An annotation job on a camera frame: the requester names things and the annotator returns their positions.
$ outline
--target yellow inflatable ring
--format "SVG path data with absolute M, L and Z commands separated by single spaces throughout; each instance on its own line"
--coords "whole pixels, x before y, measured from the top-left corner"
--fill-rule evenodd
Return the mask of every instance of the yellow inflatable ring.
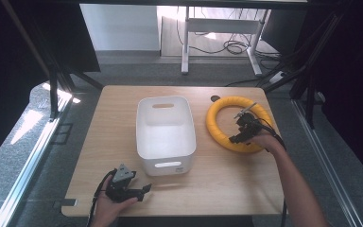
M 228 135 L 223 133 L 220 128 L 217 126 L 216 123 L 216 115 L 217 113 L 225 107 L 228 106 L 239 106 L 242 108 L 247 108 L 250 105 L 252 105 L 254 102 L 248 98 L 242 97 L 242 96 L 225 96 L 223 98 L 218 99 L 215 101 L 211 107 L 208 110 L 207 116 L 206 116 L 206 127 L 212 137 L 224 148 L 238 151 L 238 152 L 257 152 L 262 150 L 260 146 L 256 144 L 234 144 L 229 140 Z M 270 119 L 270 116 L 268 115 L 267 111 L 260 105 L 256 104 L 251 109 L 251 112 L 253 112 L 257 118 L 261 118 L 266 120 L 270 126 L 273 127 L 272 120 Z

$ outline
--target white plastic basket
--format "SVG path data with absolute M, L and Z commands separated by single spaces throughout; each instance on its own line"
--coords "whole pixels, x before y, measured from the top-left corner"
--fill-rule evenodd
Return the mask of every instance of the white plastic basket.
M 191 168 L 196 133 L 187 99 L 144 98 L 136 121 L 137 151 L 148 175 L 180 174 Z

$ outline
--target gray floor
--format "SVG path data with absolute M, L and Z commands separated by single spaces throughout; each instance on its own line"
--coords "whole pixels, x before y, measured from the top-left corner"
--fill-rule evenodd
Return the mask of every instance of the gray floor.
M 89 75 L 105 85 L 225 86 L 234 81 L 254 79 L 247 59 L 192 59 L 189 75 L 182 76 L 180 58 L 134 54 L 99 53 L 102 72 Z M 100 93 L 84 81 L 77 78 L 74 80 L 78 87 L 74 95 L 80 102 L 72 103 L 60 122 L 57 134 L 26 189 L 10 226 L 85 226 L 86 224 L 87 218 L 68 218 L 61 214 L 60 209 Z M 241 83 L 238 86 L 256 84 L 257 81 L 254 81 Z M 289 99 L 290 86 L 291 84 L 287 84 L 268 94 L 269 104 L 288 152 L 313 187 L 330 225 L 350 226 L 336 191 L 323 172 Z M 24 115 L 0 149 L 0 207 L 47 121 L 48 98 L 49 95 L 42 86 L 32 91 L 30 104 Z M 34 128 L 12 145 L 10 142 L 15 132 L 21 128 L 30 110 L 42 113 L 42 118 Z M 315 133 L 363 222 L 363 166 L 328 123 L 320 106 L 315 108 L 314 114 Z M 254 226 L 279 226 L 280 216 L 254 216 L 252 221 Z

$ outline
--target wooden tabletop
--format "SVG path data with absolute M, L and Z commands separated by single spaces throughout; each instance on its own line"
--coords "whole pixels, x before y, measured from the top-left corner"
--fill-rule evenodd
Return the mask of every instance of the wooden tabletop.
M 143 170 L 135 138 L 137 105 L 154 96 L 183 96 L 189 102 L 197 149 L 193 166 L 185 174 L 150 177 Z M 63 214 L 88 216 L 96 187 L 120 164 L 137 171 L 130 188 L 152 183 L 144 201 L 125 210 L 124 217 L 280 214 L 284 195 L 272 155 L 266 151 L 242 154 L 219 145 L 205 126 L 211 96 L 247 97 L 261 104 L 274 120 L 260 88 L 105 87 L 65 197 L 77 202 L 63 206 Z M 238 133 L 233 117 L 240 109 L 228 107 L 218 113 L 217 124 L 226 134 Z

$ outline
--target gray carpet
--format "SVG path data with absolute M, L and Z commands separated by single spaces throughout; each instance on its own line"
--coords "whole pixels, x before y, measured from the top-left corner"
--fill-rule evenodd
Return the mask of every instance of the gray carpet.
M 179 63 L 102 64 L 101 70 L 101 73 L 88 73 L 88 75 L 105 85 L 225 86 L 235 81 L 255 79 L 248 64 L 192 63 L 188 76 L 182 76 Z M 58 133 L 38 166 L 10 226 L 85 226 L 86 224 L 87 218 L 68 218 L 61 214 L 60 209 L 61 200 L 66 194 L 100 93 L 81 79 L 74 77 L 74 81 L 78 87 L 74 95 L 80 99 L 80 102 L 71 104 L 66 117 L 60 123 Z M 255 86 L 257 82 L 240 83 L 238 86 Z M 330 225 L 350 226 L 294 112 L 288 96 L 290 86 L 291 84 L 287 84 L 268 94 L 270 107 L 288 153 L 319 197 Z M 31 102 L 40 100 L 41 97 L 47 98 L 43 93 L 33 95 L 37 97 Z M 37 105 L 31 102 L 27 108 L 32 109 Z M 329 125 L 318 107 L 315 109 L 315 125 L 321 142 L 363 220 L 363 166 Z M 30 134 L 24 143 L 29 143 L 28 146 L 33 147 L 33 138 L 38 137 L 37 134 L 37 132 Z M 0 204 L 12 185 L 12 180 L 5 181 L 4 176 L 13 169 L 15 171 L 21 169 L 22 162 L 25 161 L 25 157 L 15 155 L 16 152 L 21 153 L 20 150 L 27 148 L 18 149 L 12 151 L 13 156 L 0 157 L 0 162 L 7 159 L 7 166 L 0 166 Z M 119 225 L 127 226 L 125 221 L 122 219 Z M 254 226 L 279 226 L 280 216 L 254 216 L 252 223 Z M 250 226 L 246 223 L 240 224 L 236 226 Z

